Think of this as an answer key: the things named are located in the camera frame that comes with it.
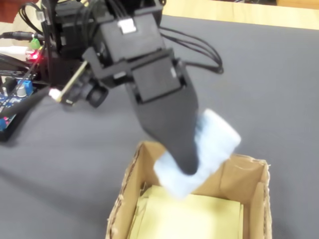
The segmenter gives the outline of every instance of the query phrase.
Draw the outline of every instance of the robotic arm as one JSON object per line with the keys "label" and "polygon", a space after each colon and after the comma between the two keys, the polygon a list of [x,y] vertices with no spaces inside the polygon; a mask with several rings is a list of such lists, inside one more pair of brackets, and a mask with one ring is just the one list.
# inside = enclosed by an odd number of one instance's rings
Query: robotic arm
{"label": "robotic arm", "polygon": [[[97,108],[110,89],[125,85],[144,131],[166,147],[185,174],[194,174],[197,96],[186,64],[162,39],[165,2],[91,0],[88,7],[77,1],[57,2],[42,0],[37,13],[46,57],[50,61],[55,54],[82,63],[56,101],[72,105],[86,100]],[[217,72],[222,73],[221,60]]]}

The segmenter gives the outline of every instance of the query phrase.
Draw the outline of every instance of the yellow paper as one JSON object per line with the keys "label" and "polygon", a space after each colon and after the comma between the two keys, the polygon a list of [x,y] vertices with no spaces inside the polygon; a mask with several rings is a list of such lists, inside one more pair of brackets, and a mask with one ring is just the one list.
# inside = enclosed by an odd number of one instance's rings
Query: yellow paper
{"label": "yellow paper", "polygon": [[243,239],[243,234],[244,234],[244,205],[240,205],[238,239]]}
{"label": "yellow paper", "polygon": [[242,239],[241,216],[238,202],[198,195],[181,201],[152,186],[138,201],[129,239]]}

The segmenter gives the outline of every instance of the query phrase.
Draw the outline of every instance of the table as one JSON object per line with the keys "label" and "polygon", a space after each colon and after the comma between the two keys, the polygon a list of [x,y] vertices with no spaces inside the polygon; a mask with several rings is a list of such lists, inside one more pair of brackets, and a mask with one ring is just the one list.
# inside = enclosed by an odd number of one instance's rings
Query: table
{"label": "table", "polygon": [[197,19],[319,29],[319,10],[212,0],[167,0],[164,14]]}
{"label": "table", "polygon": [[[241,134],[237,152],[271,163],[274,238],[317,238],[319,32],[169,16],[163,25],[206,39],[223,57],[224,75],[190,68],[190,76],[200,110],[214,109]],[[1,236],[102,239],[124,170],[145,139],[123,87],[97,110],[46,99],[0,146]]]}

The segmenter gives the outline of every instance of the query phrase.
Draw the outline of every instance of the circuit board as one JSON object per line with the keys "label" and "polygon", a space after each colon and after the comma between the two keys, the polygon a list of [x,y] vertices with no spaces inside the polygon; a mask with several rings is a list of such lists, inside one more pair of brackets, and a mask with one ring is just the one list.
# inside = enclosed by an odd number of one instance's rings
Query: circuit board
{"label": "circuit board", "polygon": [[[18,97],[17,95],[5,96],[0,93],[0,112],[4,108],[10,108],[15,104],[19,104],[21,101],[29,97],[33,93],[33,86],[31,81],[24,81],[24,87],[26,89],[25,97]],[[21,121],[25,114],[14,115],[12,117],[5,117],[0,119],[0,141],[7,141],[15,130],[18,121]]]}

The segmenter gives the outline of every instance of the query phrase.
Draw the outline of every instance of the red component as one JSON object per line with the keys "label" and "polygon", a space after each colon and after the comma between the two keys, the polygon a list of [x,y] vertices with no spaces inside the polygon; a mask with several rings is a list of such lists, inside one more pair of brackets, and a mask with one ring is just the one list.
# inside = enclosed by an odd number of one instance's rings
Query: red component
{"label": "red component", "polygon": [[39,54],[35,53],[34,55],[32,55],[32,59],[36,60],[39,58]]}

